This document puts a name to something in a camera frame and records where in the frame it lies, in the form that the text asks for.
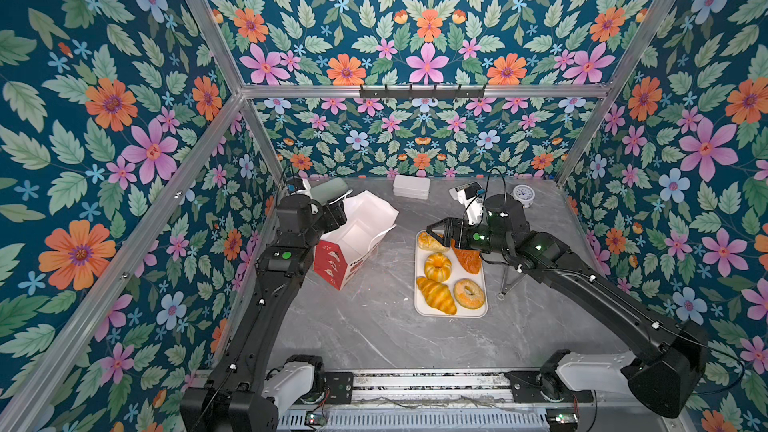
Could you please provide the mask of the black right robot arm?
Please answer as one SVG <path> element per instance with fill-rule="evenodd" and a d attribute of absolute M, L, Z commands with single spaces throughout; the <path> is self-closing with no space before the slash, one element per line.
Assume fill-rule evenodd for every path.
<path fill-rule="evenodd" d="M 503 264 L 567 297 L 622 340 L 626 351 L 585 355 L 560 349 L 540 367 L 537 389 L 550 401 L 566 392 L 631 395 L 674 419 L 705 372 L 708 334 L 691 319 L 666 317 L 603 277 L 563 241 L 531 229 L 523 204 L 497 194 L 483 203 L 484 221 L 449 217 L 427 226 L 443 246 L 497 254 Z"/>

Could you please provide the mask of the yellow striped fake croissant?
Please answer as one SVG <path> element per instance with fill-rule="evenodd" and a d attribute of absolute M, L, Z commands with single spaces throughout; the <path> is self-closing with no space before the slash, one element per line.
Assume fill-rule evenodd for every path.
<path fill-rule="evenodd" d="M 418 277 L 416 284 L 429 307 L 447 315 L 457 313 L 455 300 L 447 285 L 429 280 L 426 277 Z"/>

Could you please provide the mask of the orange fake croissant bread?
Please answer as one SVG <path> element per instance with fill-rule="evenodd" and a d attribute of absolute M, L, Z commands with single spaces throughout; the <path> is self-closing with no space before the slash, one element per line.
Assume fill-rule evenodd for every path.
<path fill-rule="evenodd" d="M 480 252 L 458 248 L 455 242 L 451 244 L 451 248 L 460 266 L 467 273 L 477 275 L 482 271 L 483 260 Z"/>

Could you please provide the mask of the fake ring donut bread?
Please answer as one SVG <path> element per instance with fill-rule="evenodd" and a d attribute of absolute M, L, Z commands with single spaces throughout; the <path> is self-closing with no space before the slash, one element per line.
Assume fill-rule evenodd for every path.
<path fill-rule="evenodd" d="M 486 303 L 485 292 L 471 279 L 461 279 L 454 284 L 453 295 L 460 306 L 469 310 L 478 310 Z"/>

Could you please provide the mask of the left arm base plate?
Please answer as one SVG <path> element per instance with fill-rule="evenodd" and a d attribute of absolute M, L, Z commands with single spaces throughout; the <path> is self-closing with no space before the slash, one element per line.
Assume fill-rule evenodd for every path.
<path fill-rule="evenodd" d="M 315 377 L 313 389 L 318 398 L 315 405 L 349 405 L 352 403 L 355 375 L 349 371 L 320 372 Z"/>

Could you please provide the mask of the white remote control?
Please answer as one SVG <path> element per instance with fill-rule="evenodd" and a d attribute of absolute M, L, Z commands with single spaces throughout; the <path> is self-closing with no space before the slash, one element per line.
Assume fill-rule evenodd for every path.
<path fill-rule="evenodd" d="M 460 185 L 449 190 L 449 195 L 458 202 L 468 202 L 484 193 L 485 189 L 478 182 Z"/>

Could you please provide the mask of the mint green case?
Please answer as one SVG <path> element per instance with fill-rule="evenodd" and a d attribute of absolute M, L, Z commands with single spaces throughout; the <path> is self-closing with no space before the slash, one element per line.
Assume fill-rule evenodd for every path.
<path fill-rule="evenodd" d="M 350 186 L 339 177 L 323 183 L 312 185 L 309 196 L 321 205 L 333 203 L 345 197 L 350 191 Z"/>

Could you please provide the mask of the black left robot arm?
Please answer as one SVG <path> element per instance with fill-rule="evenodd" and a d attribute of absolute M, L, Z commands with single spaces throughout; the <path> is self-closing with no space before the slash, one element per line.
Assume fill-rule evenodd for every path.
<path fill-rule="evenodd" d="M 289 362 L 269 376 L 278 332 L 314 262 L 321 237 L 347 222 L 347 183 L 307 181 L 284 196 L 275 210 L 273 241 L 254 261 L 257 282 L 239 326 L 201 387 L 184 393 L 180 414 L 188 431 L 274 431 L 280 417 L 318 379 L 321 359 Z"/>

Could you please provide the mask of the red white paper bag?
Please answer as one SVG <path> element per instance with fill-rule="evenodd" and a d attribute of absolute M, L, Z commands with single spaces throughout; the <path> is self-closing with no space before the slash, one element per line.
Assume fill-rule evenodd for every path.
<path fill-rule="evenodd" d="M 370 191 L 343 200 L 347 222 L 324 234 L 315 248 L 314 272 L 341 291 L 395 227 L 399 211 Z"/>

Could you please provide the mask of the white rectangular tray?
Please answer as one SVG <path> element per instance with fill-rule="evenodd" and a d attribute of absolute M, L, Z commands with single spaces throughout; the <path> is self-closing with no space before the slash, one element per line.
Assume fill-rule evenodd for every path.
<path fill-rule="evenodd" d="M 415 241 L 414 302 L 425 317 L 481 318 L 488 297 L 479 252 L 442 246 L 425 230 Z"/>

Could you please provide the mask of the white plastic box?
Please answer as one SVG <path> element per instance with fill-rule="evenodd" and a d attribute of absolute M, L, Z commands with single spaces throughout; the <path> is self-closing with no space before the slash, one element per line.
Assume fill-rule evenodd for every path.
<path fill-rule="evenodd" d="M 398 197 L 426 200 L 431 182 L 428 178 L 398 175 L 393 182 L 393 193 Z"/>

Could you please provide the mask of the white round clock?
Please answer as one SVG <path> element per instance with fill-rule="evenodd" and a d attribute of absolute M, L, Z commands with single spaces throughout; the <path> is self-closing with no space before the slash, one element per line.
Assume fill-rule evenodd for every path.
<path fill-rule="evenodd" d="M 512 190 L 512 195 L 524 208 L 529 208 L 536 197 L 535 190 L 526 184 L 515 185 Z"/>

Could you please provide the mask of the yellow green fake bread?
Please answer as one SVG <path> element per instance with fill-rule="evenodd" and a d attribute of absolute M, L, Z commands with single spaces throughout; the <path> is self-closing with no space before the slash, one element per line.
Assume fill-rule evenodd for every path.
<path fill-rule="evenodd" d="M 423 271 L 429 280 L 439 283 L 446 282 L 452 274 L 452 261 L 444 253 L 432 253 L 427 257 Z"/>

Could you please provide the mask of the black hook rail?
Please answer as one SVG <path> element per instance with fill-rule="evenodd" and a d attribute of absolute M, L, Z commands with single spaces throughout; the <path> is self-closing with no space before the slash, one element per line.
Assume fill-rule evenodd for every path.
<path fill-rule="evenodd" d="M 412 99 L 436 99 L 452 101 L 455 99 L 483 98 L 484 86 L 464 85 L 377 85 L 360 86 L 358 96 L 361 99 L 394 99 L 405 101 Z"/>

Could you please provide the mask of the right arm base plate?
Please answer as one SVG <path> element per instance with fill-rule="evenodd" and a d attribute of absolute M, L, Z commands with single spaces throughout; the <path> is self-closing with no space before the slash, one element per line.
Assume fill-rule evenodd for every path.
<path fill-rule="evenodd" d="M 572 391 L 554 374 L 542 375 L 539 370 L 510 370 L 504 373 L 510 382 L 512 397 L 517 403 L 593 403 L 591 391 Z"/>

